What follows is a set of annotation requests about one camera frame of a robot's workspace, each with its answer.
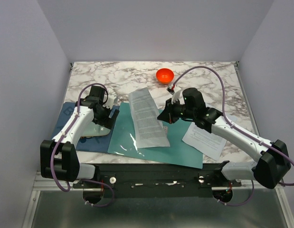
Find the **single printed paper sheet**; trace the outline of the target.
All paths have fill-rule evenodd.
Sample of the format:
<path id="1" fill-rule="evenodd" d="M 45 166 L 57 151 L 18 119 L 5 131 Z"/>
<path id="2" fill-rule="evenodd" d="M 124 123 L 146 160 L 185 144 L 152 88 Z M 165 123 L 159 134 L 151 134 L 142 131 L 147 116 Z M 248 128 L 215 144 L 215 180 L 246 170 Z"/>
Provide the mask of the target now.
<path id="1" fill-rule="evenodd" d="M 128 96 L 138 148 L 169 147 L 170 143 L 161 121 L 159 110 L 148 88 L 131 92 Z"/>

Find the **teal file folder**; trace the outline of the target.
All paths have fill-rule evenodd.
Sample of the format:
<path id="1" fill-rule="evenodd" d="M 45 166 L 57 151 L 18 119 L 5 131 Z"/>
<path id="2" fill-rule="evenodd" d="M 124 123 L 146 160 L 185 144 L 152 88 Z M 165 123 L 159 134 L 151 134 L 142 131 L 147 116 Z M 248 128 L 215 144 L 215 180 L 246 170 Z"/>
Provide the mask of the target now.
<path id="1" fill-rule="evenodd" d="M 203 154 L 182 141 L 190 122 L 179 120 L 174 124 L 163 123 L 163 126 L 168 128 L 167 138 L 170 147 L 139 149 L 134 144 L 135 132 L 130 105 L 121 103 L 119 110 L 108 148 L 109 154 L 198 169 L 203 167 Z"/>

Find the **printed white paper sheets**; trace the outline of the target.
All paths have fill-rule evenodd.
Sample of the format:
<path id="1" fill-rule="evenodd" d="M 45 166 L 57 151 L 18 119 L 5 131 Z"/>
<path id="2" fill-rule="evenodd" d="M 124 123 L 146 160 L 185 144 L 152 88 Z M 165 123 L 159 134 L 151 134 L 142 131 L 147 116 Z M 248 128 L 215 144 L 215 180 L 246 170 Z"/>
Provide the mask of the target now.
<path id="1" fill-rule="evenodd" d="M 219 160 L 227 142 L 220 136 L 198 128 L 194 123 L 190 124 L 182 141 L 216 162 Z"/>

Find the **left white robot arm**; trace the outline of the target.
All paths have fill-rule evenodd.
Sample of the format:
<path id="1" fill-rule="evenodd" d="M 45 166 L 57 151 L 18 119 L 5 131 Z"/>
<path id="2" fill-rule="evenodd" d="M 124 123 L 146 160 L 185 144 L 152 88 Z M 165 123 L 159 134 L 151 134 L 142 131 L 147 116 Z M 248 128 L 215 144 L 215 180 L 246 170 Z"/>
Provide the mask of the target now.
<path id="1" fill-rule="evenodd" d="M 109 98 L 104 85 L 93 83 L 89 88 L 88 96 L 78 98 L 65 126 L 52 140 L 41 143 L 42 177 L 69 182 L 84 179 L 84 183 L 90 188 L 99 184 L 100 176 L 96 167 L 79 162 L 76 145 L 90 123 L 113 129 L 119 110 L 113 109 L 114 99 Z"/>

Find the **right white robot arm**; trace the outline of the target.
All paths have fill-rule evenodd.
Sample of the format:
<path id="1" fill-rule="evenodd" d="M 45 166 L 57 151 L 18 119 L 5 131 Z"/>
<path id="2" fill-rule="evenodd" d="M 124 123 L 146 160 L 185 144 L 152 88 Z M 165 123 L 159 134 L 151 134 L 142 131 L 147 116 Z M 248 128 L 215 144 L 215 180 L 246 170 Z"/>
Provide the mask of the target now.
<path id="1" fill-rule="evenodd" d="M 238 126 L 221 111 L 208 107 L 196 88 L 187 88 L 181 93 L 184 103 L 178 99 L 180 92 L 173 92 L 158 120 L 169 124 L 179 119 L 193 122 L 198 128 L 229 141 L 253 159 L 252 162 L 224 162 L 213 174 L 217 185 L 224 186 L 233 180 L 253 180 L 273 189 L 280 183 L 291 168 L 284 142 L 266 140 Z"/>

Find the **pale green divided plate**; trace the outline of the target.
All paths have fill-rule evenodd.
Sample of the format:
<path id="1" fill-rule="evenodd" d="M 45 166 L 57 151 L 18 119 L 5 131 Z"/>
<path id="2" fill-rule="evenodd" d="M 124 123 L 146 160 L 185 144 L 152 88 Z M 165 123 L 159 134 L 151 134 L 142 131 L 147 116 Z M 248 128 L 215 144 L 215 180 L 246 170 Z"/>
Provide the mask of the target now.
<path id="1" fill-rule="evenodd" d="M 100 126 L 99 124 L 95 124 L 95 123 L 91 122 L 85 128 L 81 137 L 82 138 L 90 138 L 90 137 L 106 136 L 110 132 L 111 132 L 110 129 L 103 127 L 103 126 Z"/>

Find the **blue lettered placemat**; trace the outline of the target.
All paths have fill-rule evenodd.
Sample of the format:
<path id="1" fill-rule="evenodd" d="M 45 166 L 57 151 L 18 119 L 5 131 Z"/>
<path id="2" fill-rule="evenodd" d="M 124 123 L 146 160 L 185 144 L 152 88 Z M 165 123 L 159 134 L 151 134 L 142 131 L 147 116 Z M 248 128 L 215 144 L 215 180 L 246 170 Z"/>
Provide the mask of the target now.
<path id="1" fill-rule="evenodd" d="M 75 107 L 74 102 L 65 102 L 63 104 L 60 114 L 58 116 L 57 123 L 52 132 L 51 138 L 56 136 L 65 126 L 65 124 L 68 122 L 71 114 L 74 111 L 74 107 Z M 80 140 L 77 143 L 76 150 L 84 151 L 84 152 L 107 153 L 111 137 L 112 137 L 112 130 L 106 136 L 80 138 Z"/>

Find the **orange plastic bowl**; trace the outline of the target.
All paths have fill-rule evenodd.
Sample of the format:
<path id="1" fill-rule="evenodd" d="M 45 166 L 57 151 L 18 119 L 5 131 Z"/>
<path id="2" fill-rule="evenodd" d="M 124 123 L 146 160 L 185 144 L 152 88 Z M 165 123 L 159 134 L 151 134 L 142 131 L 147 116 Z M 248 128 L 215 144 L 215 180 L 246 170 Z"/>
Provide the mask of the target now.
<path id="1" fill-rule="evenodd" d="M 174 72 L 168 68 L 161 68 L 156 72 L 156 78 L 162 84 L 169 84 L 174 79 Z"/>

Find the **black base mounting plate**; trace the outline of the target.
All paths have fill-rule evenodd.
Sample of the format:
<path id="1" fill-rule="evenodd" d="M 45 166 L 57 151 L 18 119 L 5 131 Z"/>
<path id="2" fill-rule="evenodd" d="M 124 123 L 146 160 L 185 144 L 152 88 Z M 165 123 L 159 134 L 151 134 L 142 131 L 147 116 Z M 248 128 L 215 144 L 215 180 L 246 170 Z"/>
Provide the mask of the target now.
<path id="1" fill-rule="evenodd" d="M 115 198 L 211 198 L 213 190 L 240 187 L 227 180 L 221 170 L 225 163 L 205 163 L 201 169 L 172 164 L 96 164 L 100 184 L 80 180 L 75 189 L 91 191 L 99 196 Z"/>

